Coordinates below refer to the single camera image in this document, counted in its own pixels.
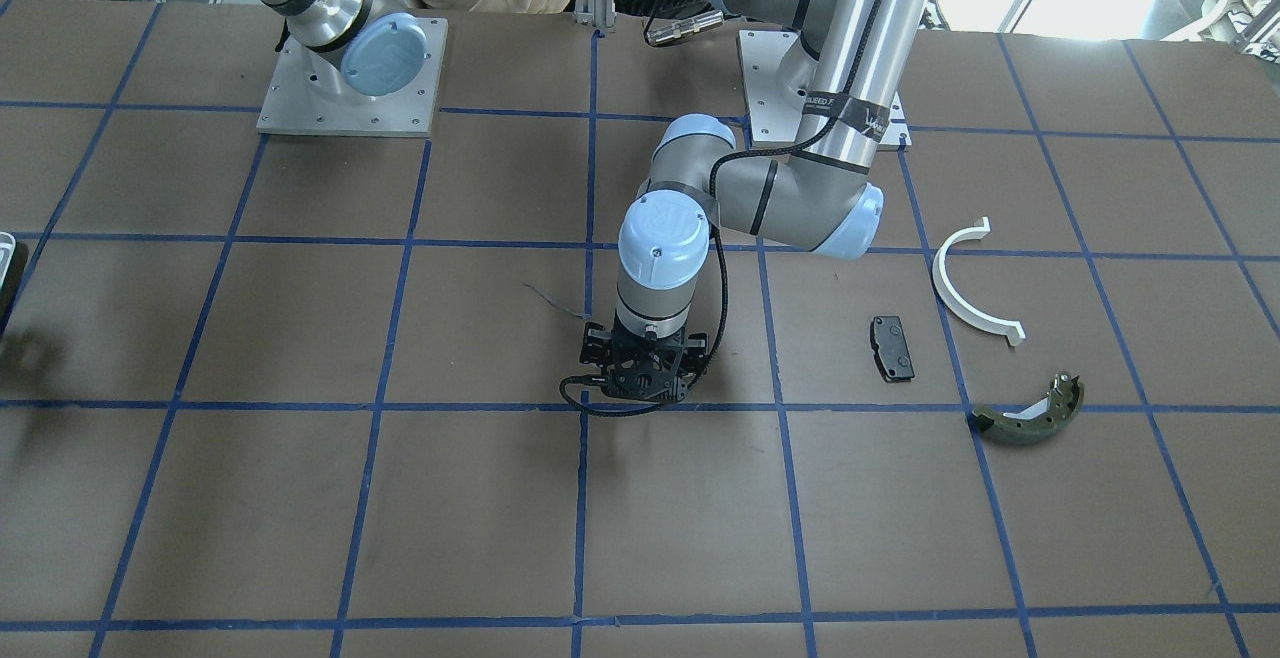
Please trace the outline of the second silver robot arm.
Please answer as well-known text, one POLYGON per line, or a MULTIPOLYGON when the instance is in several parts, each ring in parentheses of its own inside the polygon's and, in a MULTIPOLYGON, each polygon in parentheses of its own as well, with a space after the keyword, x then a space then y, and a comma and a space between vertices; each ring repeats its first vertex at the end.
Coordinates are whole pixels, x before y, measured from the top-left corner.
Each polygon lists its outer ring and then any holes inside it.
POLYGON ((291 37, 329 61, 364 96, 387 96, 419 76, 428 37, 403 0, 260 0, 291 37))

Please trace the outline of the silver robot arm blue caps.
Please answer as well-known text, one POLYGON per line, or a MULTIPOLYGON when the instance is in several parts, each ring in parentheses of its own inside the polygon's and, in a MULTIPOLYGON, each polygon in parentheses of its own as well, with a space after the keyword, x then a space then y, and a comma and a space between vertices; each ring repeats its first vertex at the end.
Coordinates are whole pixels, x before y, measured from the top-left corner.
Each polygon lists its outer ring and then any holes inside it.
POLYGON ((925 0, 710 0, 791 38, 760 58, 741 35, 755 137, 714 116, 666 129, 618 238, 614 316, 634 335, 686 324, 710 230, 739 230, 841 260, 864 253, 884 197, 868 181, 925 0))

